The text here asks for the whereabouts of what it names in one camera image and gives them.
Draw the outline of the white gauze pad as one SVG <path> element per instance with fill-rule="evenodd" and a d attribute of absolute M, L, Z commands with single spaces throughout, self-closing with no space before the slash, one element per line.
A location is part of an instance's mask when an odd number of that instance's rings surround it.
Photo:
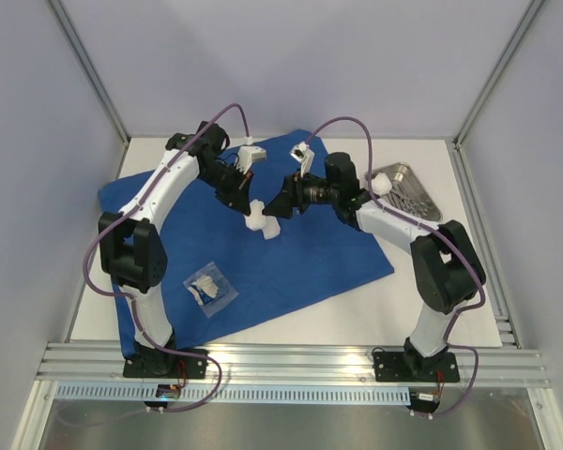
<path fill-rule="evenodd" d="M 392 191 L 392 183 L 384 172 L 378 172 L 371 178 L 371 191 L 377 197 L 383 197 Z"/>
<path fill-rule="evenodd" d="M 266 226 L 266 216 L 263 214 L 265 204 L 257 199 L 250 202 L 250 212 L 244 217 L 246 227 L 258 232 Z"/>
<path fill-rule="evenodd" d="M 281 233 L 281 226 L 275 217 L 266 217 L 265 225 L 262 228 L 262 234 L 265 240 L 271 240 L 278 237 Z"/>

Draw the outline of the blue surgical drape cloth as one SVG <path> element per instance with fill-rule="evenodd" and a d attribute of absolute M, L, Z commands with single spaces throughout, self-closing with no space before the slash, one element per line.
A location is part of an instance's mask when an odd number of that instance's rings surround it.
<path fill-rule="evenodd" d="M 122 178 L 99 194 L 102 214 L 116 213 L 153 172 Z M 175 345 L 189 348 L 306 308 L 389 276 L 394 269 L 375 239 L 340 223 L 328 206 L 283 222 L 278 237 L 250 231 L 242 215 L 221 204 L 214 189 L 192 182 L 160 230 L 168 266 L 160 284 Z M 184 281 L 216 264 L 238 297 L 211 318 L 199 309 Z M 127 300 L 116 308 L 124 355 L 134 354 Z"/>

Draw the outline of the clear packet with gloves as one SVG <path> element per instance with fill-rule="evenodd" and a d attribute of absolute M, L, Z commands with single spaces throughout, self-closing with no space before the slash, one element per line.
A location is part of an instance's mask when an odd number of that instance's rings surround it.
<path fill-rule="evenodd" d="M 192 274 L 184 281 L 199 309 L 211 318 L 238 297 L 238 292 L 213 262 Z"/>

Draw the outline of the stainless steel instrument tray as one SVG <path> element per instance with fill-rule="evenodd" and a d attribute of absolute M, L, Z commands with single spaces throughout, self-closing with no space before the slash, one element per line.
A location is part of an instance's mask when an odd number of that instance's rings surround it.
<path fill-rule="evenodd" d="M 365 188 L 368 187 L 370 178 L 379 172 L 383 172 L 388 176 L 392 183 L 392 189 L 397 189 L 401 191 L 401 193 L 404 193 L 413 199 L 418 199 L 419 201 L 426 202 L 428 204 L 430 209 L 428 216 L 426 218 L 417 218 L 433 222 L 440 222 L 442 220 L 443 216 L 441 210 L 420 182 L 414 170 L 407 163 L 397 162 L 384 167 L 373 168 L 372 173 L 366 171 L 363 174 L 363 185 Z M 377 197 L 377 199 L 382 203 L 386 203 L 391 205 L 393 208 L 398 209 L 388 201 L 388 195 Z"/>

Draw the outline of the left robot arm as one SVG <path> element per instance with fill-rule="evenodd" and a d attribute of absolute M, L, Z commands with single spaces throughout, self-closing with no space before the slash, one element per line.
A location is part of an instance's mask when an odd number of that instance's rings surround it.
<path fill-rule="evenodd" d="M 245 216 L 251 212 L 251 167 L 266 159 L 266 150 L 247 136 L 236 161 L 229 163 L 221 158 L 228 145 L 228 134 L 215 123 L 202 122 L 193 134 L 174 134 L 138 193 L 118 212 L 99 218 L 100 265 L 127 300 L 133 320 L 134 354 L 124 370 L 128 377 L 163 378 L 179 359 L 160 286 L 168 266 L 160 230 L 178 198 L 201 180 L 224 206 Z"/>

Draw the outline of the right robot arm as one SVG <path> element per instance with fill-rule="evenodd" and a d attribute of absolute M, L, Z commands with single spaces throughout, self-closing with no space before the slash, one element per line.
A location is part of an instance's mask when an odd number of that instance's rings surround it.
<path fill-rule="evenodd" d="M 483 295 L 485 273 L 464 226 L 437 223 L 405 213 L 385 201 L 392 184 L 387 175 L 368 173 L 361 186 L 350 156 L 335 152 L 325 158 L 325 174 L 310 172 L 314 153 L 306 143 L 290 155 L 299 169 L 285 176 L 280 193 L 265 207 L 267 216 L 289 219 L 313 204 L 331 206 L 340 222 L 389 241 L 411 258 L 423 305 L 412 334 L 403 346 L 409 376 L 427 379 L 448 351 L 449 334 L 466 302 Z"/>

